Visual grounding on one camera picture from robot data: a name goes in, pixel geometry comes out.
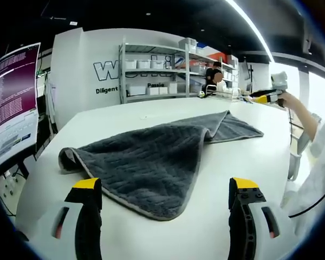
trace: purple screen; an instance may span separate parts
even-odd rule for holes
[[[39,45],[0,60],[0,125],[36,109],[35,77]]]

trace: white sleeve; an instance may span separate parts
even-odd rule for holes
[[[325,122],[320,121],[313,142],[310,145],[310,152],[318,158],[325,146]]]

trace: person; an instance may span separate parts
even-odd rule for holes
[[[311,228],[325,211],[325,122],[323,120],[317,122],[305,106],[288,92],[278,98],[283,100],[284,107],[295,112],[312,141],[310,151],[318,158],[300,189],[283,206],[291,217],[305,211],[323,198],[307,212],[291,218],[295,225],[295,233],[303,238],[310,234]]]
[[[206,85],[202,88],[202,91],[206,93],[206,87],[208,85],[214,85],[216,86],[217,83],[222,82],[224,76],[223,73],[219,69],[212,69],[211,72],[208,75],[209,80],[206,80]]]
[[[222,65],[220,62],[218,62],[218,61],[214,62],[213,67],[208,68],[206,70],[206,86],[213,85],[212,80],[211,80],[211,74],[212,74],[213,70],[215,70],[215,69],[222,71]]]

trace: ceiling light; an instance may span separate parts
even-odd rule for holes
[[[263,45],[265,51],[267,52],[267,55],[269,56],[271,62],[274,62],[275,60],[273,59],[272,53],[271,53],[269,47],[267,46],[267,43],[265,42],[264,37],[262,37],[261,33],[259,32],[258,28],[256,28],[256,26],[253,23],[253,21],[241,9],[241,7],[239,7],[239,5],[236,4],[233,0],[225,0],[225,1],[227,1],[228,4],[231,5],[238,12],[238,14],[242,16],[243,19],[245,19],[245,21],[247,22],[247,24],[250,26],[250,28],[254,31],[254,33],[256,34],[256,36],[259,38],[261,44]]]

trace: hand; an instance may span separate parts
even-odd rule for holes
[[[293,95],[291,95],[288,92],[284,92],[283,94],[279,95],[278,99],[283,99],[284,100],[283,106],[292,109],[294,111],[297,109],[299,104],[301,104],[301,102],[297,98],[295,98]]]

